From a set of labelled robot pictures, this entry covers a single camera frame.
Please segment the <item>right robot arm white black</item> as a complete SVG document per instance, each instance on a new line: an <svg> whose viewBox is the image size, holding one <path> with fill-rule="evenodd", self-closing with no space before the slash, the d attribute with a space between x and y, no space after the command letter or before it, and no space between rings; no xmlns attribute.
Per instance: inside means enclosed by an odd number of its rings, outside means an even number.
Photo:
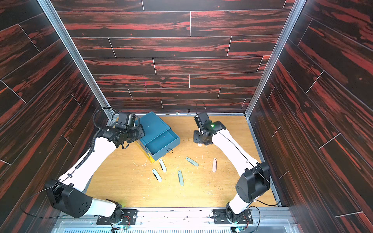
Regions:
<svg viewBox="0 0 373 233"><path fill-rule="evenodd" d="M193 141L217 146L240 176L236 183L237 194L226 205L228 220L236 223L249 205L270 189L270 167L268 163L259 163L250 156L220 121L212 122L205 112L197 114L194 120L199 129L194 131Z"/></svg>

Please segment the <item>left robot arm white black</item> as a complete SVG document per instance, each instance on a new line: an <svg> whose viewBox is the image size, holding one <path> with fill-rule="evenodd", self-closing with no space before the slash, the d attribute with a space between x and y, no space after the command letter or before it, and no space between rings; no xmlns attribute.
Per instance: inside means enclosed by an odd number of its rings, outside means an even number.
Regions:
<svg viewBox="0 0 373 233"><path fill-rule="evenodd" d="M108 224L120 224L125 218L122 205L111 200L100 200L88 196L84 190L91 177L119 146L135 142L145 133L142 125L123 128L98 129L87 152L57 180L45 183L51 207L74 218L94 215L103 218Z"/></svg>

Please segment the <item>teal drawer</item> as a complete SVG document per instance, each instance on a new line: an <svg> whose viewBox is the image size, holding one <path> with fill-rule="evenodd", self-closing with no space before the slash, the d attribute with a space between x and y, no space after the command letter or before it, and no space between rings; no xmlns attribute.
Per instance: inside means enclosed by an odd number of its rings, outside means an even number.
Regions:
<svg viewBox="0 0 373 233"><path fill-rule="evenodd" d="M144 145L152 154L155 161L159 160L167 153L173 153L175 147L180 144L180 137L172 130L169 129L159 137L151 141L149 144Z"/></svg>

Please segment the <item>teal drawer cabinet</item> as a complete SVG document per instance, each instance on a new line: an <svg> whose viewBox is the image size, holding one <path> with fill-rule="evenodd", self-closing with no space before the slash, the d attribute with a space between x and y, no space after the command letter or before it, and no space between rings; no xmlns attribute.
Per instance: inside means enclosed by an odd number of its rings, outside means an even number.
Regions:
<svg viewBox="0 0 373 233"><path fill-rule="evenodd" d="M140 124L145 133L145 136L140 139L140 142L143 145L149 144L151 141L170 129L170 126L154 112L149 112L142 116L140 118Z"/></svg>

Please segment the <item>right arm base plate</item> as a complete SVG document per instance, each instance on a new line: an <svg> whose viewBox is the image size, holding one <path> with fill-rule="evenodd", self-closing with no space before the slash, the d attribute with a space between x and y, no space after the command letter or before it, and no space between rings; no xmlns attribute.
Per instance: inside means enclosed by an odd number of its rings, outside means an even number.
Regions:
<svg viewBox="0 0 373 233"><path fill-rule="evenodd" d="M235 214L231 209L226 208L213 209L209 217L215 224L253 224L252 214L248 209L240 214Z"/></svg>

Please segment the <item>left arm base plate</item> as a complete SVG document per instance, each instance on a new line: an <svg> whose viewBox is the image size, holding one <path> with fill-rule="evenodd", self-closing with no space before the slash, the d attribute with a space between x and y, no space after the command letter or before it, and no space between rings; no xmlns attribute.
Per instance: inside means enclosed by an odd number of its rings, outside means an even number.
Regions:
<svg viewBox="0 0 373 233"><path fill-rule="evenodd" d="M105 226L135 225L138 212L139 211L137 209L122 208L120 211L115 211L110 217L99 216L96 224Z"/></svg>

